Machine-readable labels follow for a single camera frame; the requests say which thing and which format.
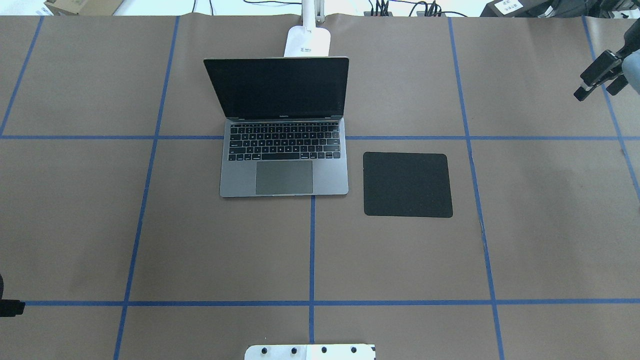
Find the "white stand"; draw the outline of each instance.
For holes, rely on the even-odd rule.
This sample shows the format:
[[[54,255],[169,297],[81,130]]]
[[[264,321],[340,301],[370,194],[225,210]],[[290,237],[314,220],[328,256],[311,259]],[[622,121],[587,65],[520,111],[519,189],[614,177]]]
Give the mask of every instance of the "white stand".
[[[289,29],[284,56],[286,58],[329,56],[330,44],[329,31],[316,27],[313,0],[303,0],[302,26]]]

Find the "black object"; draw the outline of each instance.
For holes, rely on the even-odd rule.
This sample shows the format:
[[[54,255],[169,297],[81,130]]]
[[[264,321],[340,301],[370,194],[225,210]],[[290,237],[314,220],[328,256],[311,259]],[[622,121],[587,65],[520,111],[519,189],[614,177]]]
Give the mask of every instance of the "black object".
[[[20,300],[2,300],[4,292],[4,281],[0,275],[0,318],[12,318],[16,315],[22,315],[24,312],[24,303]]]
[[[444,154],[365,152],[364,212],[372,216],[453,216]]]
[[[227,118],[323,119],[344,115],[349,59],[204,59]]]
[[[627,85],[627,79],[622,74],[622,61],[640,49],[640,19],[625,32],[624,39],[625,45],[620,50],[615,53],[605,50],[580,74],[582,85],[573,93],[576,99],[583,101],[596,87],[608,80],[613,80],[607,87],[611,95],[616,95]]]
[[[480,17],[537,17],[549,8],[553,0],[518,0],[522,7],[506,14],[503,14],[496,7],[496,4],[501,2],[503,0],[494,0],[485,5]]]

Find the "label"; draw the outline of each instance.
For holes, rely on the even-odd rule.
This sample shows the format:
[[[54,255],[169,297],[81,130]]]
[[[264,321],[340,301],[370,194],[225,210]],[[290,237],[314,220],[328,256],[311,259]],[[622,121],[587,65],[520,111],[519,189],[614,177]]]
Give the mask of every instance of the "label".
[[[499,3],[495,3],[495,7],[500,10],[503,15],[514,12],[522,8],[522,4],[518,0],[502,0]]]

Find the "black clamp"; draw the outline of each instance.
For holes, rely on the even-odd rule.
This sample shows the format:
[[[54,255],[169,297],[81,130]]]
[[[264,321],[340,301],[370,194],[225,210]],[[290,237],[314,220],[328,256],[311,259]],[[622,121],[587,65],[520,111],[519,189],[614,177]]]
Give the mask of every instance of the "black clamp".
[[[4,282],[0,275],[0,318],[11,318],[16,315],[22,315],[24,312],[24,302],[20,300],[2,300],[4,291]]]
[[[583,101],[596,87],[604,84],[606,81],[613,80],[607,91],[611,95],[616,95],[629,82],[622,74],[622,61],[634,51],[640,49],[640,19],[636,20],[633,25],[625,32],[625,45],[613,52],[605,50],[598,58],[580,74],[583,82],[582,85],[573,93],[576,99]]]

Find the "blue tape line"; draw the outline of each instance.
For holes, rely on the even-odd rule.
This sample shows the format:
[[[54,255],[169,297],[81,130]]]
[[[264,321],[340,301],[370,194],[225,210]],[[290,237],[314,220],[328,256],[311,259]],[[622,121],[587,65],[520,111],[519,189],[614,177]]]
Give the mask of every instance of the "blue tape line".
[[[140,234],[142,233],[142,221],[145,217],[145,208],[147,206],[147,197],[149,193],[149,185],[151,183],[151,173],[153,172],[154,160],[156,158],[156,149],[158,142],[158,135],[160,134],[160,125],[162,123],[162,115],[164,111],[164,100],[166,99],[166,89],[169,85],[169,75],[171,74],[171,64],[173,61],[173,51],[175,49],[175,39],[178,35],[178,24],[180,23],[180,17],[175,17],[175,24],[173,25],[173,38],[171,40],[171,49],[169,50],[169,60],[166,65],[166,72],[164,73],[164,86],[162,89],[162,96],[160,98],[160,105],[158,108],[158,117],[156,121],[156,133],[154,135],[154,143],[151,146],[151,156],[149,157],[149,166],[147,169],[147,180],[145,181],[145,189],[142,194],[142,203],[140,205],[140,215],[138,217],[138,227],[136,229],[136,237],[133,243],[133,252],[131,254],[131,263],[129,264],[129,276],[127,277],[127,287],[124,294],[124,305],[122,306],[122,314],[120,315],[120,326],[118,327],[118,337],[116,338],[116,345],[113,351],[113,360],[118,360],[120,356],[120,345],[122,344],[122,334],[124,333],[124,324],[127,318],[127,306],[129,303],[129,295],[131,294],[131,283],[133,281],[133,272],[136,268],[136,258],[138,256],[138,245],[140,243]]]
[[[347,136],[347,140],[464,140],[464,136],[442,135],[442,136]]]
[[[13,140],[153,140],[153,135],[3,135]]]
[[[31,58],[31,53],[33,52],[33,48],[34,46],[36,46],[36,39],[40,34],[40,28],[42,28],[43,21],[44,21],[44,16],[41,16],[40,21],[38,21],[38,27],[36,28],[36,32],[33,34],[33,38],[31,39],[31,45],[29,45],[29,51],[27,51],[27,56],[24,58],[24,62],[22,63],[22,68],[20,69],[18,80],[16,80],[15,86],[13,87],[11,98],[9,98],[9,105],[7,105],[6,111],[4,112],[4,118],[2,119],[2,124],[0,124],[0,135],[4,133],[4,127],[6,127],[6,122],[9,120],[11,107],[13,106],[13,102],[15,101],[15,96],[18,94],[18,89],[20,88],[20,83],[22,82],[24,71],[27,69],[27,64],[29,63],[29,59]]]
[[[593,49],[593,43],[591,42],[591,33],[589,32],[589,26],[587,25],[587,18],[582,16],[582,25],[584,26],[584,32],[587,35],[587,42],[589,43],[589,51],[591,52],[591,58],[595,61],[596,54]],[[633,164],[631,164],[631,159],[629,158],[629,153],[627,152],[627,146],[625,145],[625,141],[622,137],[622,131],[620,131],[620,125],[618,124],[618,119],[616,118],[616,113],[613,111],[613,106],[611,105],[611,99],[609,98],[609,93],[603,85],[600,85],[602,89],[602,93],[604,94],[604,99],[607,102],[607,107],[609,108],[609,114],[611,115],[611,121],[613,121],[613,127],[616,129],[616,134],[618,135],[618,141],[620,142],[620,147],[622,148],[622,153],[625,156],[625,161],[627,162],[627,167],[629,169],[629,174],[631,175],[631,181],[634,184],[634,189],[636,190],[636,196],[638,201],[640,201],[640,186],[638,185],[638,180],[636,177],[636,171],[634,170]]]
[[[464,306],[491,305],[491,300],[317,300],[316,306]]]
[[[158,140],[222,140],[222,135],[160,135]]]
[[[486,266],[486,277],[489,282],[489,294],[492,301],[493,310],[493,325],[495,327],[495,338],[498,345],[498,355],[500,360],[504,360],[504,348],[502,346],[502,332],[500,330],[500,318],[498,316],[498,306],[495,303],[495,289],[493,287],[493,275],[491,271],[491,260],[489,258],[489,246],[486,241],[486,232],[484,230],[484,218],[482,214],[482,205],[480,203],[480,193],[478,190],[477,177],[476,177],[476,165],[474,164],[474,158],[471,148],[471,138],[469,133],[469,125],[467,122],[467,107],[465,106],[465,97],[462,92],[462,80],[460,78],[460,68],[458,67],[458,52],[456,51],[456,40],[453,32],[453,24],[451,18],[447,18],[449,22],[449,37],[451,38],[451,51],[453,53],[453,64],[456,70],[456,81],[458,83],[458,97],[460,98],[460,110],[462,112],[462,122],[465,127],[465,136],[467,137],[467,152],[469,156],[469,165],[471,167],[471,178],[474,184],[474,194],[476,196],[476,208],[478,213],[478,219],[480,220],[480,228],[482,230],[482,242],[484,245],[484,263]]]
[[[8,140],[224,140],[222,135],[1,135]],[[467,136],[347,136],[347,140],[466,140]],[[577,140],[618,141],[617,136],[518,136],[470,135],[471,140]],[[624,140],[640,140],[640,136],[622,136]]]
[[[129,301],[131,306],[308,306],[306,300],[274,300],[274,301]]]
[[[578,141],[616,141],[615,136],[469,136],[471,140],[578,140]]]
[[[640,304],[640,299],[514,299],[496,300],[498,305],[553,305],[553,304]]]
[[[309,343],[316,342],[314,335],[314,301],[316,299],[316,196],[311,196],[309,234]]]
[[[124,301],[25,300],[27,306],[123,306]],[[309,306],[307,300],[187,300],[129,301],[127,307],[267,307]],[[545,304],[640,304],[639,298],[611,299],[502,299],[502,300],[316,300],[315,306],[487,306]]]
[[[123,306],[122,301],[25,300],[27,306]]]

